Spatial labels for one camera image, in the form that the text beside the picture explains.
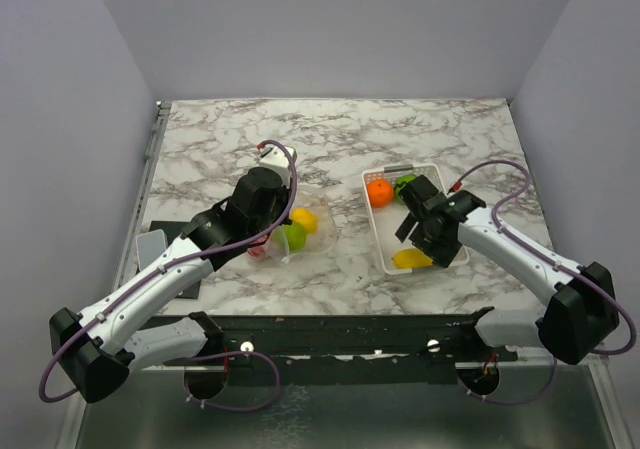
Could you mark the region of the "white perforated basket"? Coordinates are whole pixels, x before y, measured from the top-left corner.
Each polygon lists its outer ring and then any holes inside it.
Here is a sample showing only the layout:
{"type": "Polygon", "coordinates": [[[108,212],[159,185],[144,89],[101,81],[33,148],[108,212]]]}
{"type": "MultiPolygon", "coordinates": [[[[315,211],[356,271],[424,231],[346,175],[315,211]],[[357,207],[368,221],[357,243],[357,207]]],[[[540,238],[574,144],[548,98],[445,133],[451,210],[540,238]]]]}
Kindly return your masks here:
{"type": "Polygon", "coordinates": [[[429,162],[379,167],[368,169],[361,173],[365,207],[373,232],[373,238],[375,240],[374,247],[381,270],[387,276],[400,276],[425,272],[451,271],[456,266],[467,264],[469,262],[469,253],[466,248],[461,248],[458,251],[448,268],[439,266],[398,268],[393,262],[393,257],[398,252],[414,249],[410,240],[400,242],[395,236],[396,230],[408,215],[409,211],[396,200],[385,207],[373,208],[368,198],[367,185],[376,179],[385,179],[391,184],[394,184],[398,178],[410,174],[416,176],[424,175],[440,192],[445,190],[444,181],[438,166],[429,162]]]}

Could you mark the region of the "yellow toy banana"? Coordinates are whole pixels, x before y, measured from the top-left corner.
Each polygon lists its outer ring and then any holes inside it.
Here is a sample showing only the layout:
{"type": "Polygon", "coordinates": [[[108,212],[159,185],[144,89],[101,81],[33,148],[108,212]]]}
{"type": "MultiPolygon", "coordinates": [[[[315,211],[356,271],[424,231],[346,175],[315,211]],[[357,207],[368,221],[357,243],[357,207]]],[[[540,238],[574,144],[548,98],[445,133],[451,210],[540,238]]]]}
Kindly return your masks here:
{"type": "Polygon", "coordinates": [[[417,248],[398,251],[392,257],[392,261],[397,269],[416,269],[433,265],[433,260],[417,248]]]}

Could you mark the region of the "orange toy fruit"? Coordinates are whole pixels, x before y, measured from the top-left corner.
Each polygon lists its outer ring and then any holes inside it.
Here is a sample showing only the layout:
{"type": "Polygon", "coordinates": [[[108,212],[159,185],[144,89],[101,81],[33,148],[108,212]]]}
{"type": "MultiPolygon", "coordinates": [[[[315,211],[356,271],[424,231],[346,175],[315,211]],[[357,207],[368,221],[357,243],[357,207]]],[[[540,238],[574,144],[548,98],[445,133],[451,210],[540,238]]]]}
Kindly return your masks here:
{"type": "Polygon", "coordinates": [[[366,186],[366,192],[369,203],[373,208],[385,207],[395,197],[393,185],[384,178],[371,180],[366,186]]]}

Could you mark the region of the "yellow toy lemon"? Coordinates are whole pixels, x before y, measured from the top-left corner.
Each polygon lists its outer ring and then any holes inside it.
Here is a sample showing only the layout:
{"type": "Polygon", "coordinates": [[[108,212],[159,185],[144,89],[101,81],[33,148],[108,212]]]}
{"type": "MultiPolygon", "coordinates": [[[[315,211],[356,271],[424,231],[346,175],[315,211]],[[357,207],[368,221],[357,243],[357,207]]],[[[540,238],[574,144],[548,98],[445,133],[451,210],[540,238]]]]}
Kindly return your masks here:
{"type": "Polygon", "coordinates": [[[296,207],[291,211],[292,221],[302,225],[308,234],[316,233],[318,230],[318,217],[307,207],[296,207]]]}

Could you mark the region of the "green toy lime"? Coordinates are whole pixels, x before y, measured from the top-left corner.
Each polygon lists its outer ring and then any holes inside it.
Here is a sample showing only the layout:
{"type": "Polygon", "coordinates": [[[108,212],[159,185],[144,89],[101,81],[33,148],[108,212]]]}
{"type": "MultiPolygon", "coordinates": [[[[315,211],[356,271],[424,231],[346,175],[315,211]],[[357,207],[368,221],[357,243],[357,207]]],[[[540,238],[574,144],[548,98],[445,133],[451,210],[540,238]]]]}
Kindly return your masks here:
{"type": "Polygon", "coordinates": [[[287,246],[291,252],[297,252],[305,247],[307,232],[302,225],[292,222],[275,229],[271,234],[271,240],[281,248],[287,246]]]}

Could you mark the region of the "green striped toy watermelon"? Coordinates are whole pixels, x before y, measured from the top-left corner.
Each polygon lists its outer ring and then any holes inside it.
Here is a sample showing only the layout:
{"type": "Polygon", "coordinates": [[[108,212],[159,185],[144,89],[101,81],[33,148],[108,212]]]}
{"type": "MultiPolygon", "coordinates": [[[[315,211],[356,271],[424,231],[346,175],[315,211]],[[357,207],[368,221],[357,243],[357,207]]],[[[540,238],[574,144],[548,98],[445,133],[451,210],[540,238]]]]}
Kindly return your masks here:
{"type": "Polygon", "coordinates": [[[404,196],[401,194],[402,190],[415,178],[416,178],[416,175],[413,173],[410,173],[410,174],[403,175],[395,180],[394,182],[395,199],[400,204],[405,205],[404,196]]]}

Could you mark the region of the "red toy apple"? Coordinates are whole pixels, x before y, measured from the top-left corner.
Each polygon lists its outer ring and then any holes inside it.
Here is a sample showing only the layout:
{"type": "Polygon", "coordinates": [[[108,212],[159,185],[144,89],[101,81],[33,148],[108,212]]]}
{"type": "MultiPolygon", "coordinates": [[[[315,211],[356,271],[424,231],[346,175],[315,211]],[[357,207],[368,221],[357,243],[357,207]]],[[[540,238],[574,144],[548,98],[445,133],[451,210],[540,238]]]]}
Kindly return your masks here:
{"type": "Polygon", "coordinates": [[[263,258],[266,255],[264,244],[252,244],[247,249],[247,254],[252,258],[263,258]]]}

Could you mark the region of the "clear dotted zip bag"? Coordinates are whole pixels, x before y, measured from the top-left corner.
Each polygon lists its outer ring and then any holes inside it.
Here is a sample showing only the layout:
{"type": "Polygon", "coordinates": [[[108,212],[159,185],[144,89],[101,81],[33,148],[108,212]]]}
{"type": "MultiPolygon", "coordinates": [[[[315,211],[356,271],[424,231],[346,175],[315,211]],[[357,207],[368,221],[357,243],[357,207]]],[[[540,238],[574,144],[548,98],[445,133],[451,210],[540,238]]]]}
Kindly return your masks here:
{"type": "Polygon", "coordinates": [[[298,188],[289,220],[248,250],[250,261],[288,264],[306,256],[324,255],[337,241],[329,198],[320,188],[298,188]]]}

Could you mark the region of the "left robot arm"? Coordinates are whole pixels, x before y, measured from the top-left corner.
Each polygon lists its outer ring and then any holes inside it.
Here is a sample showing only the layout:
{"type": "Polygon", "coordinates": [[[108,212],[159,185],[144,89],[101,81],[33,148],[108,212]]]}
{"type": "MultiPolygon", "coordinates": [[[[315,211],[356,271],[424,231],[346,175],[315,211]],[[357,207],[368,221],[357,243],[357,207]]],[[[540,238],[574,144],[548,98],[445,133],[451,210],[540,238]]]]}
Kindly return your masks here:
{"type": "Polygon", "coordinates": [[[180,292],[256,246],[287,219],[297,192],[295,167],[260,165],[232,195],[196,214],[145,269],[80,312],[49,320],[52,362],[88,403],[112,395],[129,375],[173,360],[206,364],[222,356],[222,329],[203,312],[145,328],[180,292]]]}

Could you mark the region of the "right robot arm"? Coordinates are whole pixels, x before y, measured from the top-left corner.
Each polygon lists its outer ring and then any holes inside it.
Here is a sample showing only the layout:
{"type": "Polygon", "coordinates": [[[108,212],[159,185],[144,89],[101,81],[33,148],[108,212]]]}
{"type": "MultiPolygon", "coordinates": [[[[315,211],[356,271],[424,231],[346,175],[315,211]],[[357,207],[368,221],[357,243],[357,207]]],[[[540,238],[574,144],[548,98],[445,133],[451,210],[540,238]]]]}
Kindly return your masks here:
{"type": "Polygon", "coordinates": [[[445,195],[419,176],[399,192],[409,210],[396,231],[440,268],[463,247],[473,249],[515,277],[543,305],[532,310],[490,309],[459,336],[461,352],[481,360],[495,347],[547,350],[566,364],[581,362],[619,325],[610,272],[553,254],[495,217],[466,190],[445,195]]]}

